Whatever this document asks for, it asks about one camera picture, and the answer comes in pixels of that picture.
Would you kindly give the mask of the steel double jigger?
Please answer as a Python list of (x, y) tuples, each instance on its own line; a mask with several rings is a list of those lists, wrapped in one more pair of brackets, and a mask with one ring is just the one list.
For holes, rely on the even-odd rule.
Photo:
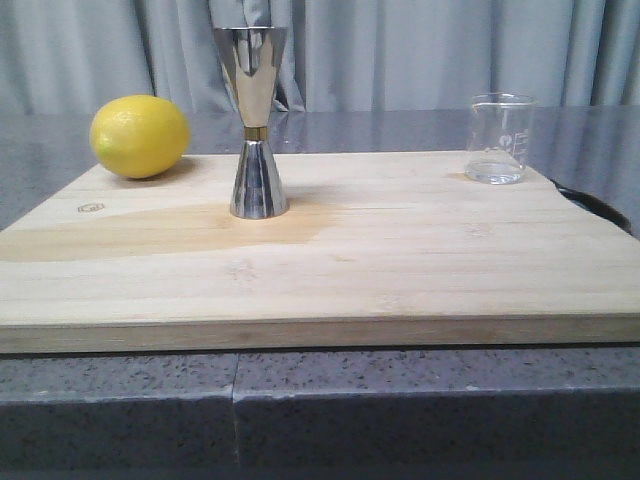
[(253, 220), (282, 215), (288, 201), (268, 142), (268, 123), (286, 30), (230, 27), (216, 28), (213, 35), (243, 124), (231, 214)]

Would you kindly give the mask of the yellow lemon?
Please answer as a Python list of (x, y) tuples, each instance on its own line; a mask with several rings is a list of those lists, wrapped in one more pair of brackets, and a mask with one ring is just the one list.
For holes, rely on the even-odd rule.
[(186, 116), (171, 101), (130, 95), (97, 111), (89, 141), (106, 170), (143, 179), (167, 171), (181, 159), (189, 145), (190, 129)]

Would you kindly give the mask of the wooden cutting board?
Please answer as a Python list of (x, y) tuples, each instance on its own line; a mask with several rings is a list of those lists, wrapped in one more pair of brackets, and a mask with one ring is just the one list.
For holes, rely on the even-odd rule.
[(289, 210), (229, 211), (232, 155), (95, 167), (1, 234), (5, 353), (634, 342), (639, 243), (540, 173), (458, 151), (284, 154)]

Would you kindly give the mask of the small glass beaker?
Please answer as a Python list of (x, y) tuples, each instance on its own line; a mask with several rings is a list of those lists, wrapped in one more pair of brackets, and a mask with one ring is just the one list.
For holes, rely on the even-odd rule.
[(523, 180), (536, 100), (506, 92), (472, 98), (465, 175), (490, 185)]

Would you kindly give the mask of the grey curtain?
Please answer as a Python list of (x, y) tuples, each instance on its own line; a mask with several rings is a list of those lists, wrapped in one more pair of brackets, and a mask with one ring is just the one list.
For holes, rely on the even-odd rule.
[(5, 1), (1, 110), (91, 113), (130, 94), (229, 111), (213, 32), (287, 31), (287, 111), (465, 107), (509, 92), (542, 106), (639, 101), (635, 1)]

